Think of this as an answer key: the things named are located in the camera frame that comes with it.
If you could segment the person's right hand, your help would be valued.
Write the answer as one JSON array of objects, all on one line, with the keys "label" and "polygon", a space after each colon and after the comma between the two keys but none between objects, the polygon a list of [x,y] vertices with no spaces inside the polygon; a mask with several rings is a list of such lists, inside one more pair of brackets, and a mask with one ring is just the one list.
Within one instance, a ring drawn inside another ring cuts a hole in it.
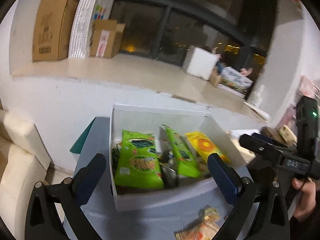
[{"label": "person's right hand", "polygon": [[303,182],[296,178],[292,180],[292,186],[302,193],[301,199],[293,213],[293,216],[299,222],[306,220],[316,207],[316,183],[312,180]]}]

